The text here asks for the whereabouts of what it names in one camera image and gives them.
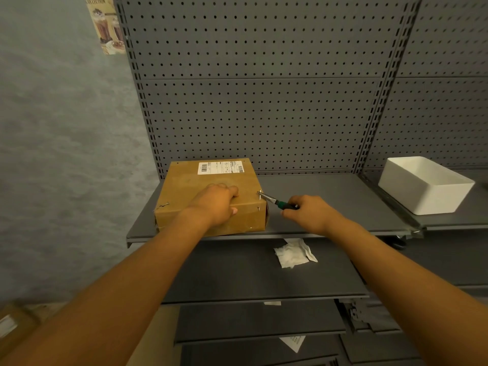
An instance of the drink poster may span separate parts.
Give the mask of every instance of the drink poster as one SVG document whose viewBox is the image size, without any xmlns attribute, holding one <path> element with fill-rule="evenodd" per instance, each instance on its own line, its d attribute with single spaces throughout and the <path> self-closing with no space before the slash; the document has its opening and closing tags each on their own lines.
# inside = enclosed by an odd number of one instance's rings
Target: drink poster
<svg viewBox="0 0 488 366">
<path fill-rule="evenodd" d="M 125 54 L 124 36 L 113 0 L 85 0 L 101 49 L 107 55 Z"/>
</svg>

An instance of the white label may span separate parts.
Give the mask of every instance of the white label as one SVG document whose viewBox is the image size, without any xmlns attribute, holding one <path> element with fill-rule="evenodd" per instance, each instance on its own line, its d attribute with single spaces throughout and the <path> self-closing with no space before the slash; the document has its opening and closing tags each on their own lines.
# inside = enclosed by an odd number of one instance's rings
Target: white label
<svg viewBox="0 0 488 366">
<path fill-rule="evenodd" d="M 198 163 L 199 175 L 217 175 L 219 173 L 244 173 L 242 161 Z"/>
<path fill-rule="evenodd" d="M 0 338 L 10 334 L 16 327 L 17 324 L 15 323 L 14 319 L 10 317 L 10 315 L 5 316 L 2 320 L 0 320 Z"/>
<path fill-rule="evenodd" d="M 298 353 L 298 350 L 302 346 L 303 340 L 305 336 L 290 336 L 289 338 L 280 338 L 283 343 L 288 345 L 295 353 Z"/>
</svg>

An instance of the gray wall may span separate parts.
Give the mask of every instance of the gray wall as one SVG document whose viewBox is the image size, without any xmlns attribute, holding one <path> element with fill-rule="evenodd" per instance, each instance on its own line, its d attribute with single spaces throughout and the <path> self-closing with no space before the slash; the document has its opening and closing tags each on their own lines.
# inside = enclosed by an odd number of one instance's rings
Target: gray wall
<svg viewBox="0 0 488 366">
<path fill-rule="evenodd" d="M 155 165 L 84 0 L 6 0 L 0 30 L 0 301 L 67 300 L 131 252 Z"/>
</svg>

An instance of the white container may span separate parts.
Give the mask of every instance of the white container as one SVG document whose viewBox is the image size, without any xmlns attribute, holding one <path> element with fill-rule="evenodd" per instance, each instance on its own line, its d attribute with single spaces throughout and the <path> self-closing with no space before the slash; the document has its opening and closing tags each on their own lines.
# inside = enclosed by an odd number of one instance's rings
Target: white container
<svg viewBox="0 0 488 366">
<path fill-rule="evenodd" d="M 452 213 L 474 181 L 424 157 L 388 158 L 378 185 L 416 215 Z"/>
</svg>

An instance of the green screwdriver handle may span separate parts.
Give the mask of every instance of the green screwdriver handle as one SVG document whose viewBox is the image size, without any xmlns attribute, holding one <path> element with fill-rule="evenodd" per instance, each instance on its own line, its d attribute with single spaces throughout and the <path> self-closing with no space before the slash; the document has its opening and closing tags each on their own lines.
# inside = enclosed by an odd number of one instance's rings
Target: green screwdriver handle
<svg viewBox="0 0 488 366">
<path fill-rule="evenodd" d="M 291 204 L 288 204 L 288 203 L 285 203 L 285 202 L 276 202 L 275 204 L 280 209 L 294 209 L 294 210 L 297 210 L 297 209 L 300 208 L 300 207 L 297 207 L 295 205 L 291 205 Z"/>
</svg>

